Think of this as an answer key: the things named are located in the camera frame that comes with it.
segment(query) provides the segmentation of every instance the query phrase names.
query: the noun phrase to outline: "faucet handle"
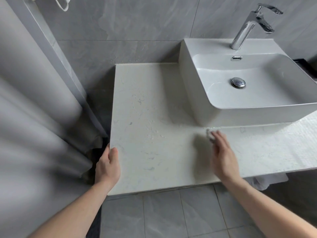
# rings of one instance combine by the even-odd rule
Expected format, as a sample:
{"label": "faucet handle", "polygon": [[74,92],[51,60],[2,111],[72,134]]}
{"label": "faucet handle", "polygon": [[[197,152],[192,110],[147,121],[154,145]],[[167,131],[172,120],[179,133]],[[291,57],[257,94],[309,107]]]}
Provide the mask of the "faucet handle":
{"label": "faucet handle", "polygon": [[277,7],[274,7],[274,6],[271,6],[271,5],[268,5],[268,4],[263,4],[263,3],[258,3],[258,8],[256,9],[255,12],[259,12],[261,10],[262,7],[266,7],[268,9],[270,9],[272,12],[274,12],[275,14],[283,14],[283,12],[278,9]]}

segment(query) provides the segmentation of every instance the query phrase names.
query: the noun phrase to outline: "white marble countertop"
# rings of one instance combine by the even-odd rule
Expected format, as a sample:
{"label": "white marble countertop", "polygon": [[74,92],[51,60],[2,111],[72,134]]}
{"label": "white marble countertop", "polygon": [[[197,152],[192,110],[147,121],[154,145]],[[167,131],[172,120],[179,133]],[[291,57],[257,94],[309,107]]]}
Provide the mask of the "white marble countertop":
{"label": "white marble countertop", "polygon": [[[221,131],[243,177],[317,168],[317,112],[293,124]],[[205,136],[178,64],[117,64],[110,145],[119,150],[121,178],[109,195],[219,181]]]}

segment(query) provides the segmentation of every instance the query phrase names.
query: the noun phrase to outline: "sink basin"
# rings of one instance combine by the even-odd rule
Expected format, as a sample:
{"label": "sink basin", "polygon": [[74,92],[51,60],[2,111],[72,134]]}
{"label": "sink basin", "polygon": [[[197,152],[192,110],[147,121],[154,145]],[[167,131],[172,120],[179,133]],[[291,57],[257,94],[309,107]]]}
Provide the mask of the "sink basin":
{"label": "sink basin", "polygon": [[[317,84],[273,39],[184,39],[180,73],[203,127],[295,122],[317,110]],[[245,87],[230,83],[240,78]]]}

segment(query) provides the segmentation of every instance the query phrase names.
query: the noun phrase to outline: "person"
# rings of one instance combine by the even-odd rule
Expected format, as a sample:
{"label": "person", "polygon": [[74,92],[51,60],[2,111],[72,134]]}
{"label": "person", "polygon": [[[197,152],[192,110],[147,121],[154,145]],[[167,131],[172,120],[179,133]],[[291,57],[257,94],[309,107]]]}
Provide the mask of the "person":
{"label": "person", "polygon": [[[214,173],[249,213],[268,238],[316,238],[317,229],[282,205],[253,188],[241,178],[237,158],[226,136],[215,137]],[[108,192],[120,178],[118,150],[106,147],[96,165],[95,184],[82,196],[41,225],[29,238],[84,238]]]}

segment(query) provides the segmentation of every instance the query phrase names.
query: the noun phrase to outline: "faucet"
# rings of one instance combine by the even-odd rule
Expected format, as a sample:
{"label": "faucet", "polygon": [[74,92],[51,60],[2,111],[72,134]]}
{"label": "faucet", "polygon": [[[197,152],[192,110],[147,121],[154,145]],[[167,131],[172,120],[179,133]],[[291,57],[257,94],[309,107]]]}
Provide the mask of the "faucet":
{"label": "faucet", "polygon": [[258,3],[258,8],[255,11],[251,11],[248,15],[247,19],[245,20],[244,24],[242,25],[240,31],[236,35],[235,39],[230,44],[230,47],[234,50],[239,50],[244,42],[244,40],[247,38],[249,33],[251,32],[252,28],[256,23],[258,23],[266,33],[273,33],[274,29],[271,27],[270,24],[268,24],[263,17],[263,14],[260,12],[262,7],[266,7],[273,11],[275,14],[283,14],[281,10],[279,10],[276,7],[273,7],[271,5]]}

